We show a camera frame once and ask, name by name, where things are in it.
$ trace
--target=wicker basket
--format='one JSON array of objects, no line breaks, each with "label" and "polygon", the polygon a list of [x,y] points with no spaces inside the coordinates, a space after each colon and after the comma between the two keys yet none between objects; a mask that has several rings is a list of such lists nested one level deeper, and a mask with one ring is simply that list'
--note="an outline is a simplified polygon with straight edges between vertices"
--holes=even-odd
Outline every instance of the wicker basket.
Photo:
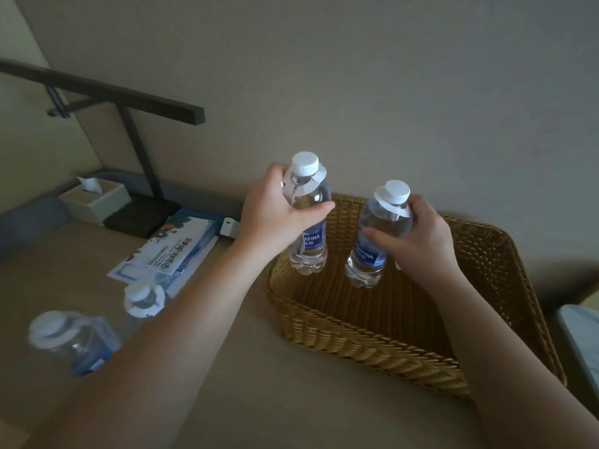
[{"label": "wicker basket", "polygon": [[[353,359],[382,372],[454,396],[468,396],[437,309],[421,287],[387,262],[377,286],[355,288],[345,263],[356,242],[364,201],[335,199],[326,231],[328,260],[319,274],[302,276],[286,253],[268,276],[270,301],[284,336],[298,344]],[[565,375],[520,257],[496,227],[446,218],[460,268],[535,355],[565,384]]]}]

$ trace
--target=blue bottle label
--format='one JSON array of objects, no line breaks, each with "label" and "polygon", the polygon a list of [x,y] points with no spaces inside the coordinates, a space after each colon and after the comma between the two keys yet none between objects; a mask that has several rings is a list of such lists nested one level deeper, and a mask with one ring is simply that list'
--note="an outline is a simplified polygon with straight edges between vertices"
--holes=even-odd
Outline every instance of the blue bottle label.
[{"label": "blue bottle label", "polygon": [[71,366],[71,373],[76,377],[86,377],[90,373],[100,369],[102,364],[108,361],[112,355],[112,350],[109,347],[104,346],[104,351],[101,353],[100,357],[96,358],[96,353],[89,353],[86,357],[75,362]]},{"label": "blue bottle label", "polygon": [[304,250],[319,249],[326,240],[326,223],[314,232],[304,232]]},{"label": "blue bottle label", "polygon": [[387,260],[387,254],[380,251],[372,251],[368,247],[364,246],[359,240],[356,242],[356,249],[354,251],[356,258],[362,264],[378,268],[383,266]]}]

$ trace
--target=wall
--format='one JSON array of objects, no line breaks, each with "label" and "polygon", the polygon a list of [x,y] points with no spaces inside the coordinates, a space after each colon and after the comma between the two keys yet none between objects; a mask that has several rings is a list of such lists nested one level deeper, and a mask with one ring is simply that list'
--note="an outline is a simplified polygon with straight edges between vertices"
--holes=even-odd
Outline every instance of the wall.
[{"label": "wall", "polygon": [[[18,0],[59,70],[202,105],[137,114],[161,178],[241,197],[312,150],[340,193],[407,181],[507,230],[537,290],[595,273],[595,0]],[[109,108],[102,162],[139,166]]]},{"label": "wall", "polygon": [[[48,66],[14,0],[0,0],[0,57]],[[0,74],[0,214],[100,168],[77,119],[50,107],[42,85]]]}]

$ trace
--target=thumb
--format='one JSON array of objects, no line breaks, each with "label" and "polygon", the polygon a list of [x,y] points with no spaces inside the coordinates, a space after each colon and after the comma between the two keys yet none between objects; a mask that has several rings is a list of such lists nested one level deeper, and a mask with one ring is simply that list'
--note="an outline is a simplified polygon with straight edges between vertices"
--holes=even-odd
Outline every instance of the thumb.
[{"label": "thumb", "polygon": [[318,222],[322,222],[326,218],[326,215],[333,211],[334,207],[335,202],[322,202],[311,208],[298,210],[303,229],[305,230],[312,225],[318,224]]},{"label": "thumb", "polygon": [[368,239],[374,242],[377,246],[383,249],[387,254],[396,256],[401,249],[402,241],[394,238],[390,234],[383,233],[377,229],[371,227],[364,227],[362,233],[366,235]]}]

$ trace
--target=plastic water bottle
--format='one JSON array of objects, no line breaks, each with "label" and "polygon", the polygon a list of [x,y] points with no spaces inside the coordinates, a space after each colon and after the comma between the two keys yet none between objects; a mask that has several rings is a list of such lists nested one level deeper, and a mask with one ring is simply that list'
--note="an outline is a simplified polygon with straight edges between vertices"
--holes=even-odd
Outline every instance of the plastic water bottle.
[{"label": "plastic water bottle", "polygon": [[153,282],[138,280],[124,289],[124,309],[138,322],[154,318],[167,301],[164,289]]},{"label": "plastic water bottle", "polygon": [[[297,209],[331,200],[326,168],[313,152],[302,151],[291,160],[283,177],[283,195]],[[320,272],[326,263],[326,220],[311,226],[288,247],[291,265],[303,275]]]},{"label": "plastic water bottle", "polygon": [[387,254],[371,242],[363,233],[364,227],[372,227],[399,238],[412,230],[413,218],[407,204],[410,187],[403,181],[387,181],[374,191],[374,199],[368,200],[360,214],[358,241],[345,267],[349,281],[356,287],[371,288],[383,275]]},{"label": "plastic water bottle", "polygon": [[34,318],[29,325],[28,339],[35,348],[62,357],[76,377],[98,370],[121,345],[104,317],[57,310]]}]

